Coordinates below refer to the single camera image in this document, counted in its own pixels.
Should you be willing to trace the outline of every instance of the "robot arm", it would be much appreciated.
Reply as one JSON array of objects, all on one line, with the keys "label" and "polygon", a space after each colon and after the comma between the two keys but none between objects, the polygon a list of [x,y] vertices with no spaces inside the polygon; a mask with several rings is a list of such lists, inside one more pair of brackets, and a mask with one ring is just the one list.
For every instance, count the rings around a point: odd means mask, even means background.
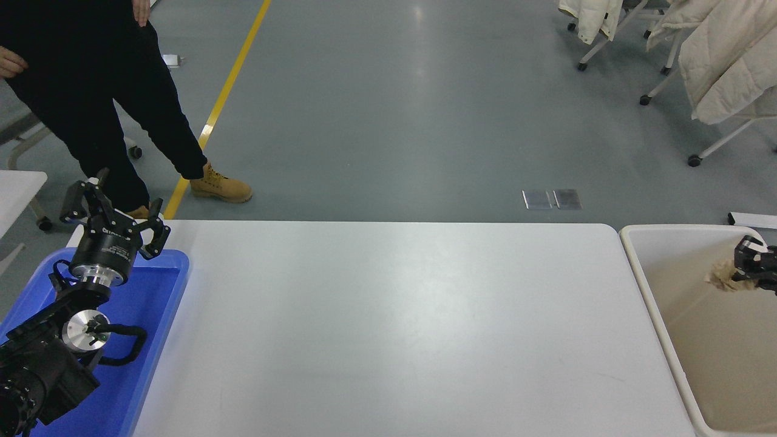
[{"label": "robot arm", "polygon": [[[98,307],[110,298],[110,287],[127,282],[138,252],[146,259],[160,254],[170,228],[159,218],[161,199],[143,223],[113,209],[100,186],[106,175],[104,170],[68,189],[60,219],[84,225],[84,236],[72,261],[57,261],[49,275],[54,302],[0,344],[0,437],[29,435],[37,421],[48,425],[58,419],[99,386],[92,374],[98,364],[125,365],[143,347],[143,328],[111,324]],[[154,236],[144,244],[146,229]],[[72,278],[60,272],[60,264],[68,265]],[[111,334],[135,337],[128,356],[103,357]]]},{"label": "robot arm", "polygon": [[745,236],[733,252],[733,265],[737,272],[731,277],[734,281],[751,279],[764,290],[772,290],[777,295],[777,246],[765,246],[763,242],[751,236]]}]

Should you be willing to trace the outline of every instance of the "yellow floor line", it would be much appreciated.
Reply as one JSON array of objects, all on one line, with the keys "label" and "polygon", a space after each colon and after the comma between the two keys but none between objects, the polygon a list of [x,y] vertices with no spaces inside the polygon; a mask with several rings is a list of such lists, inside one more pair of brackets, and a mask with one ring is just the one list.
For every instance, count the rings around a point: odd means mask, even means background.
[{"label": "yellow floor line", "polygon": [[[251,50],[251,44],[253,44],[256,33],[259,32],[259,27],[262,25],[262,21],[264,20],[264,16],[267,14],[267,9],[270,7],[271,2],[272,0],[264,0],[262,8],[259,10],[259,13],[256,14],[256,19],[253,21],[253,26],[251,26],[251,30],[248,32],[246,41],[243,42],[242,49],[240,49],[240,54],[238,54],[238,58],[235,60],[235,64],[232,66],[232,70],[229,72],[229,76],[227,77],[227,81],[224,83],[224,87],[221,88],[221,93],[216,99],[216,104],[213,106],[210,117],[207,118],[205,127],[202,128],[199,143],[200,148],[203,150],[205,150],[207,140],[211,138],[211,132],[213,132],[213,128],[215,127],[219,116],[221,116],[221,110],[224,109],[224,104],[227,102],[229,93],[232,91],[232,86],[235,84],[235,80],[240,74],[240,69],[242,68],[243,62],[246,60],[246,56],[248,56],[248,52]],[[165,219],[175,218],[176,212],[178,212],[178,207],[181,205],[183,194],[186,193],[186,189],[188,187],[188,180],[183,178],[178,180],[176,189],[173,191],[172,196],[170,196],[170,202],[168,202],[167,208],[165,208],[165,211],[163,212]]]}]

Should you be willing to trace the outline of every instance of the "blue plastic tray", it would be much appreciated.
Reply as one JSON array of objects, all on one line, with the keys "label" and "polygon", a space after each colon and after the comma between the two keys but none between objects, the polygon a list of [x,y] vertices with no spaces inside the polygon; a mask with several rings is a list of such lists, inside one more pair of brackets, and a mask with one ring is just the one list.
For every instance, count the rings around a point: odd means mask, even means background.
[{"label": "blue plastic tray", "polygon": [[[5,334],[54,301],[54,288],[48,279],[56,260],[71,260],[75,248],[58,250],[35,270],[8,316],[0,324],[0,343]],[[99,310],[111,323],[137,325],[148,332],[138,358],[122,367],[98,365],[95,377],[100,387],[76,409],[48,426],[38,423],[32,437],[129,437],[132,435],[156,363],[165,345],[172,319],[186,287],[189,258],[178,250],[163,250],[153,260],[138,256],[129,281],[111,288],[108,303]],[[124,357],[133,338],[111,336],[105,356]]]}]

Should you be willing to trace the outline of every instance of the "white desk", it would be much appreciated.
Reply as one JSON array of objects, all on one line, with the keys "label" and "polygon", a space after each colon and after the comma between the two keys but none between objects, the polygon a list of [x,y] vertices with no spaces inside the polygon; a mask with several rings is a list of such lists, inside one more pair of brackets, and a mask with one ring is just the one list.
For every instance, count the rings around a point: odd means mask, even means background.
[{"label": "white desk", "polygon": [[0,170],[0,237],[46,182],[46,173]]},{"label": "white desk", "polygon": [[136,437],[694,435],[605,225],[168,224]]}]

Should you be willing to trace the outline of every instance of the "tan work boot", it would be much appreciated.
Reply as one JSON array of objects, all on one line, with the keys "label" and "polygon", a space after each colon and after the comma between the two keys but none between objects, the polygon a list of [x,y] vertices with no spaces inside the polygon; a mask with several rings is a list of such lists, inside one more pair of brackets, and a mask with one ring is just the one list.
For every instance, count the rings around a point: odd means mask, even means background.
[{"label": "tan work boot", "polygon": [[129,215],[135,220],[141,220],[141,219],[148,220],[149,211],[148,211],[148,208],[146,208],[145,206],[141,206],[140,208],[133,209],[132,211],[126,212],[125,214]]},{"label": "tan work boot", "polygon": [[192,187],[192,194],[199,198],[220,198],[229,203],[247,202],[252,196],[251,187],[245,182],[237,179],[224,177],[211,167],[208,161],[203,167],[205,176],[202,179],[192,179],[189,185]]}]

